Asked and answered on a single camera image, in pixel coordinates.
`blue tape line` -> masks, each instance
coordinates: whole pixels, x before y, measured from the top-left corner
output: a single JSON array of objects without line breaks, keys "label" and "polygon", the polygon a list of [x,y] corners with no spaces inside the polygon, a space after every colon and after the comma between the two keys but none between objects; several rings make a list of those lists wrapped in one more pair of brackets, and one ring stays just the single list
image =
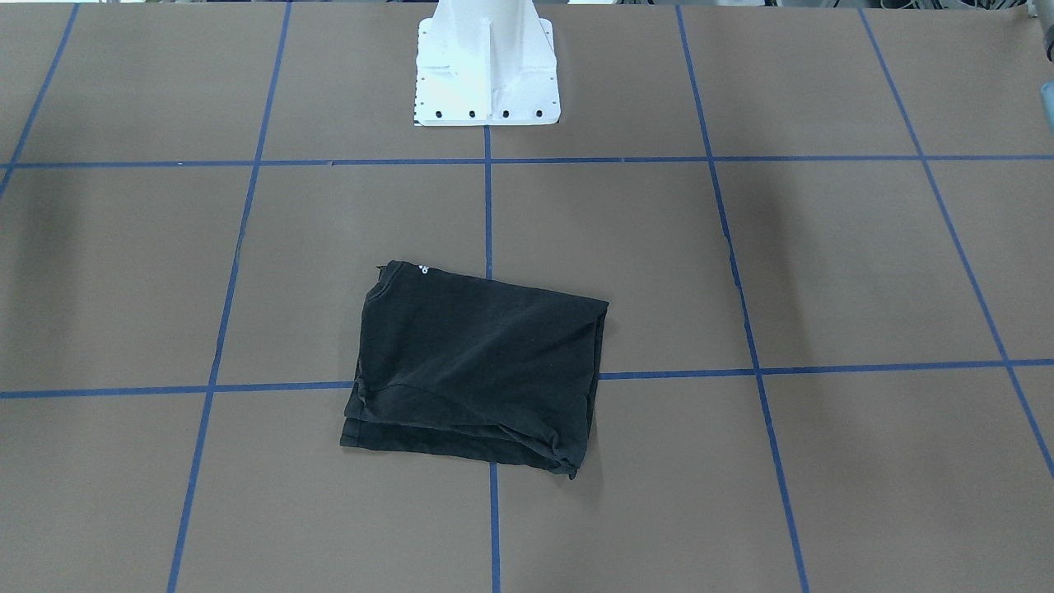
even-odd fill
[{"label": "blue tape line", "polygon": [[172,386],[158,388],[102,388],[95,390],[37,390],[0,392],[0,400],[45,398],[91,398],[108,396],[163,396],[181,394],[304,392],[309,390],[350,390],[354,381],[308,381],[297,383],[234,383],[230,386]]},{"label": "blue tape line", "polygon": [[1021,404],[1021,410],[1024,412],[1024,417],[1028,419],[1029,427],[1032,429],[1032,434],[1036,439],[1036,444],[1039,447],[1039,452],[1043,457],[1043,461],[1047,463],[1047,470],[1051,477],[1054,478],[1054,459],[1051,458],[1050,450],[1047,448],[1047,442],[1039,430],[1039,424],[1036,423],[1036,419],[1032,414],[1032,407],[1029,406],[1028,398],[1024,397],[1024,392],[1021,390],[1021,386],[1017,380],[1017,374],[1014,372],[1014,368],[1010,362],[1010,357],[1007,355],[1007,348],[1003,345],[1002,338],[999,336],[999,331],[995,327],[995,320],[992,318],[992,313],[989,311],[988,302],[984,300],[984,294],[981,292],[980,283],[977,281],[977,276],[974,274],[973,266],[970,264],[967,252],[962,248],[962,241],[959,240],[959,234],[956,232],[955,224],[952,222],[952,215],[948,210],[948,205],[944,203],[944,197],[940,193],[940,187],[937,186],[937,179],[934,177],[933,170],[930,167],[929,159],[922,151],[922,144],[919,143],[918,136],[915,134],[915,126],[912,125],[912,120],[907,116],[907,110],[904,108],[904,102],[900,98],[897,85],[893,82],[893,76],[890,74],[890,68],[885,63],[885,58],[882,56],[882,50],[878,45],[878,39],[875,37],[875,32],[871,28],[871,23],[867,22],[867,15],[864,14],[862,8],[857,8],[857,13],[860,15],[863,27],[867,32],[867,38],[871,39],[871,44],[875,50],[875,56],[878,58],[878,63],[882,66],[882,73],[885,74],[885,81],[890,85],[890,91],[893,92],[893,98],[897,101],[897,107],[900,110],[900,115],[904,118],[904,125],[907,127],[907,133],[912,137],[912,142],[915,143],[915,150],[918,151],[919,157],[921,157],[922,167],[925,170],[926,178],[930,181],[930,189],[933,190],[933,195],[937,199],[937,205],[940,207],[940,214],[944,218],[944,224],[948,226],[948,232],[952,237],[952,242],[955,244],[955,250],[958,252],[959,259],[962,261],[962,266],[967,271],[967,276],[970,278],[970,284],[974,289],[977,304],[980,305],[981,313],[984,315],[984,321],[989,327],[989,332],[992,334],[992,340],[995,341],[996,350],[999,351],[999,357],[1002,359],[1002,363],[1007,368],[1007,374],[1010,376],[1010,382],[1014,387],[1014,393],[1017,395],[1017,399]]},{"label": "blue tape line", "polygon": [[212,372],[209,375],[209,384],[215,386],[219,377],[219,364],[223,356],[223,345],[227,340],[227,327],[231,319],[231,308],[234,302],[234,291],[238,281],[238,271],[241,259],[241,244],[246,238],[246,230],[249,225],[249,214],[252,212],[253,199],[256,196],[256,180],[259,177],[260,160],[264,158],[264,144],[267,142],[267,129],[271,119],[271,106],[274,104],[274,92],[278,85],[278,74],[281,71],[281,55],[286,48],[286,36],[289,31],[289,15],[291,2],[286,3],[286,13],[281,21],[281,34],[278,37],[278,50],[274,58],[274,68],[271,72],[271,84],[268,87],[267,102],[264,105],[264,117],[260,121],[260,134],[256,141],[256,158],[253,164],[252,174],[249,177],[249,190],[246,192],[246,204],[241,211],[241,223],[238,226],[238,240],[234,248],[234,259],[231,262],[231,275],[227,284],[227,298],[223,302],[223,314],[219,322],[219,334],[216,339],[216,356],[212,362]]},{"label": "blue tape line", "polygon": [[632,379],[682,379],[690,377],[750,377],[753,369],[717,369],[702,371],[639,371],[624,373],[601,373],[601,381],[623,381]]},{"label": "blue tape line", "polygon": [[[904,161],[919,160],[917,155],[760,155],[715,156],[715,162],[823,162],[823,161]],[[928,160],[1054,160],[1054,154],[940,154],[925,156]],[[705,156],[617,156],[557,158],[491,158],[491,164],[568,164],[629,162],[706,162]],[[485,158],[305,158],[264,159],[260,166],[367,166],[390,164],[484,164]],[[252,166],[255,160],[113,160],[69,162],[7,162],[4,169],[137,169],[181,166]]]},{"label": "blue tape line", "polygon": [[232,386],[216,386],[217,394],[245,392],[304,392],[307,390],[350,390],[354,381],[313,381],[304,383],[246,383]]},{"label": "blue tape line", "polygon": [[[483,126],[484,152],[484,257],[487,263],[487,279],[494,277],[493,252],[493,205],[491,182],[491,146],[490,125]],[[502,592],[502,539],[497,529],[497,464],[490,462],[490,590],[491,593]]]},{"label": "blue tape line", "polygon": [[844,161],[844,160],[918,160],[916,155],[902,154],[862,154],[862,155],[839,155],[839,154],[816,154],[816,155],[773,155],[773,156],[715,156],[715,162],[815,162],[815,161]]},{"label": "blue tape line", "polygon": [[30,138],[30,131],[33,129],[33,123],[37,120],[37,114],[40,113],[40,105],[44,102],[44,95],[47,94],[47,88],[52,85],[52,78],[55,77],[55,71],[59,67],[59,60],[62,59],[62,53],[65,52],[65,46],[70,41],[70,34],[73,33],[73,24],[77,21],[77,13],[79,11],[80,4],[74,4],[70,11],[70,19],[66,20],[65,29],[62,31],[62,38],[59,40],[59,46],[55,50],[55,57],[52,58],[52,64],[47,67],[44,82],[40,85],[40,92],[37,93],[36,100],[33,101],[33,107],[30,108],[30,116],[25,120],[25,125],[22,126],[22,134],[19,135],[18,143],[15,144],[15,152],[12,154],[11,161],[5,167],[3,179],[0,179],[0,199],[3,199],[3,192],[7,189],[7,183],[15,172],[18,159],[22,156],[22,150]]},{"label": "blue tape line", "polygon": [[1013,367],[1054,367],[1054,359],[1018,359],[1011,360]]},{"label": "blue tape line", "polygon": [[15,169],[152,169],[181,166],[251,166],[252,160],[141,160],[141,161],[71,161],[19,162]]},{"label": "blue tape line", "polygon": [[[234,248],[234,259],[231,263],[231,276],[227,284],[227,296],[223,301],[223,314],[220,318],[219,333],[216,337],[216,355],[213,358],[212,371],[209,374],[210,389],[215,389],[216,380],[219,377],[219,364],[223,356],[223,343],[227,339],[228,322],[231,318],[231,305],[234,301],[234,290],[238,279],[238,260],[241,257],[241,243],[246,236],[246,228],[249,222],[249,213],[252,211],[253,197],[256,192],[256,179],[259,175],[259,163],[264,157],[264,143],[267,141],[268,121],[271,117],[271,106],[274,104],[274,91],[278,85],[278,74],[281,71],[281,56],[286,48],[286,37],[289,33],[289,17],[292,9],[292,2],[286,3],[286,11],[281,20],[281,33],[278,36],[278,48],[275,52],[274,68],[271,72],[271,84],[268,87],[267,102],[264,105],[264,117],[260,121],[259,139],[256,142],[256,156],[254,158],[253,172],[249,178],[249,190],[246,192],[246,204],[241,212],[241,223],[238,226],[238,240]],[[198,438],[194,449],[194,461],[191,464],[191,475],[187,482],[187,496],[183,499],[183,512],[179,520],[179,534],[176,537],[176,548],[172,555],[172,569],[169,573],[168,593],[175,593],[176,584],[179,580],[179,567],[182,562],[183,545],[187,541],[187,529],[190,525],[191,510],[194,506],[194,491],[197,486],[198,471],[201,467],[201,452],[204,449],[204,439],[209,431],[209,415],[212,411],[212,400],[214,392],[206,394],[204,406],[201,409],[201,422],[198,427]]]},{"label": "blue tape line", "polygon": [[191,507],[194,505],[194,491],[197,490],[198,470],[201,468],[201,452],[204,450],[204,436],[209,430],[209,415],[212,413],[212,393],[204,395],[201,407],[201,420],[198,423],[198,436],[194,442],[194,459],[191,461],[190,478],[187,481],[187,494],[183,496],[183,511],[179,515],[179,533],[176,535],[176,548],[172,553],[172,568],[169,570],[168,593],[175,593],[176,581],[179,580],[179,566],[183,561],[183,546],[187,543],[187,528],[191,521]]},{"label": "blue tape line", "polygon": [[926,160],[1054,160],[1054,154],[928,154]]},{"label": "blue tape line", "polygon": [[580,162],[704,162],[705,156],[555,156],[493,158],[494,164],[573,164]]},{"label": "blue tape line", "polygon": [[497,464],[490,462],[490,591],[502,593],[502,538],[497,513]]},{"label": "blue tape line", "polygon": [[483,164],[482,158],[308,158],[268,159],[261,166],[346,166],[369,164]]},{"label": "blue tape line", "polygon": [[0,400],[91,398],[105,396],[161,396],[169,394],[203,394],[208,391],[208,386],[174,386],[170,388],[103,388],[98,390],[41,390],[25,392],[0,392]]},{"label": "blue tape line", "polygon": [[761,374],[761,364],[758,360],[758,350],[754,341],[754,332],[750,329],[750,316],[746,308],[746,296],[743,293],[743,282],[739,275],[739,264],[736,262],[736,249],[731,240],[731,231],[728,228],[728,217],[725,214],[724,200],[721,196],[721,182],[718,178],[717,164],[714,161],[714,150],[710,145],[710,136],[706,126],[706,115],[703,112],[703,101],[699,93],[699,83],[696,79],[696,68],[691,61],[691,50],[688,46],[688,35],[684,28],[684,15],[681,6],[676,6],[677,24],[681,32],[681,45],[684,48],[684,60],[688,67],[688,78],[691,80],[691,93],[696,99],[696,112],[699,117],[699,129],[703,135],[703,146],[706,150],[707,164],[710,170],[710,180],[714,184],[714,198],[717,201],[718,214],[721,218],[721,230],[724,232],[725,240],[728,242],[728,262],[731,266],[733,279],[736,281],[736,290],[739,292],[739,303],[743,314],[743,330],[746,333],[746,344],[750,351],[750,363],[754,369],[754,377],[758,387],[758,397],[761,403],[761,412],[765,419],[765,430],[768,433],[768,448],[773,455],[773,464],[776,469],[776,479],[779,483],[780,498],[783,501],[783,514],[786,517],[787,532],[790,536],[790,546],[794,549],[795,565],[798,569],[798,581],[802,593],[808,593],[808,576],[805,573],[805,561],[801,553],[801,543],[798,539],[798,528],[794,518],[794,510],[790,506],[790,494],[787,490],[786,476],[783,472],[783,460],[780,457],[779,442],[776,439],[776,430],[773,427],[772,412],[768,408],[768,395],[765,392],[764,377]]},{"label": "blue tape line", "polygon": [[493,241],[493,183],[491,181],[491,162],[492,158],[490,156],[490,125],[483,126],[483,150],[484,150],[484,244],[485,246],[485,257],[487,260],[487,279],[493,279],[494,277],[494,241]]},{"label": "blue tape line", "polygon": [[940,371],[950,369],[999,369],[1002,361],[952,361],[893,364],[845,364],[831,367],[782,367],[762,369],[762,375],[829,375],[837,373],[889,373],[898,371]]}]

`folded clothing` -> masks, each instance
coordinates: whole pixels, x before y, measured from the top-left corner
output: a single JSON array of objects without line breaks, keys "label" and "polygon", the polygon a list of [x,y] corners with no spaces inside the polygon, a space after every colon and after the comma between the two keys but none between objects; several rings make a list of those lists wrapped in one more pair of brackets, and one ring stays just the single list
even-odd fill
[{"label": "folded clothing", "polygon": [[366,295],[340,444],[573,478],[592,424],[607,305],[389,262]]}]

